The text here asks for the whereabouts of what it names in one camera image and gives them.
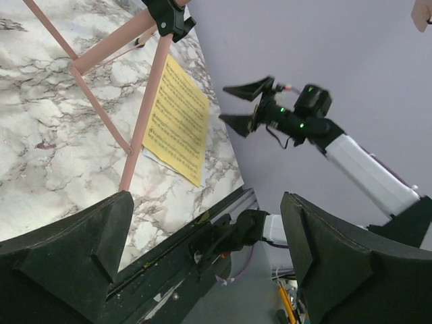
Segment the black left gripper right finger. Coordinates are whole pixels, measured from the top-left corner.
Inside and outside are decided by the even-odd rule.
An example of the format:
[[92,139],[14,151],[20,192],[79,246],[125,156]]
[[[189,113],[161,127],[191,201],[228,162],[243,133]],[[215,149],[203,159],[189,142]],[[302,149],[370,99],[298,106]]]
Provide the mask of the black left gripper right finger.
[[429,197],[365,230],[287,192],[281,218],[312,323],[431,322]]

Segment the pink perforated music stand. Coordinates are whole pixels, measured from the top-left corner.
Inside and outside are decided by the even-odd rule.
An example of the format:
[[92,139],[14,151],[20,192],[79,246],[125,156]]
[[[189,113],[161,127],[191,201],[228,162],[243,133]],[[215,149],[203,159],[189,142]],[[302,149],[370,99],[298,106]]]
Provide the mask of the pink perforated music stand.
[[[112,137],[126,153],[126,163],[119,183],[119,190],[128,191],[134,175],[136,162],[141,152],[142,140],[163,74],[170,45],[184,38],[196,25],[196,21],[193,18],[184,19],[184,11],[188,2],[145,1],[146,9],[142,10],[81,56],[77,55],[69,46],[68,42],[34,1],[25,1],[24,3],[72,59],[72,76],[102,119]],[[102,61],[108,63],[107,58],[110,55],[120,50],[132,40],[137,38],[139,42],[136,43],[136,46],[141,46],[148,41],[151,33],[154,31],[159,32],[159,42],[148,75],[132,139],[131,142],[127,142],[85,83],[83,75]]]

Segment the yellow sheet music page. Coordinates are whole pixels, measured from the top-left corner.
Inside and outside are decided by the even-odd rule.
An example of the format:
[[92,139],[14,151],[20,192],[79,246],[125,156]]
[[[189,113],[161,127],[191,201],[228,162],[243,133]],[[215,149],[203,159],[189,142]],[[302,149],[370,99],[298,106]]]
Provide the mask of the yellow sheet music page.
[[144,148],[200,186],[209,116],[207,96],[180,64],[167,56],[142,141]]

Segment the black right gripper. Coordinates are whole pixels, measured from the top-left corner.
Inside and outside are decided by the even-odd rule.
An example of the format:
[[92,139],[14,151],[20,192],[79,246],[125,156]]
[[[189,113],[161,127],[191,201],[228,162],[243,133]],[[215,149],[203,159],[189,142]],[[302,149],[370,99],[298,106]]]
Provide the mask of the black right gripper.
[[252,102],[260,97],[260,100],[252,115],[221,114],[219,119],[241,137],[247,137],[255,132],[260,125],[269,126],[285,135],[292,135],[288,130],[288,117],[291,111],[277,102],[285,91],[272,90],[273,83],[274,77],[267,76],[248,84],[224,86],[224,92],[239,99]]

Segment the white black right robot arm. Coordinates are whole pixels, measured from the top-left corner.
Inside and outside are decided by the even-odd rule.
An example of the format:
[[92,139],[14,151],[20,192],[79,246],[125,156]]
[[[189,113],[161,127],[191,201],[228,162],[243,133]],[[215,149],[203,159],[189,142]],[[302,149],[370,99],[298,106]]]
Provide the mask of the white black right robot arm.
[[283,149],[289,143],[300,146],[309,141],[389,217],[385,225],[368,226],[370,232],[421,247],[431,225],[431,199],[420,195],[327,118],[332,104],[328,90],[316,84],[297,90],[267,76],[248,84],[225,86],[223,91],[245,101],[259,100],[250,115],[219,115],[236,134],[246,138],[263,126],[274,138],[279,133],[288,137],[280,144]]

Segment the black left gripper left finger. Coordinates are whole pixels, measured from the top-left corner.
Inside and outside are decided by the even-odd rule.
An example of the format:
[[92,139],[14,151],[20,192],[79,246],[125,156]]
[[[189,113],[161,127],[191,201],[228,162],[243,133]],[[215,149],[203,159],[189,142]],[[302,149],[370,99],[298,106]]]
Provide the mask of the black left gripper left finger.
[[1,242],[2,323],[97,323],[115,281],[134,202],[121,191]]

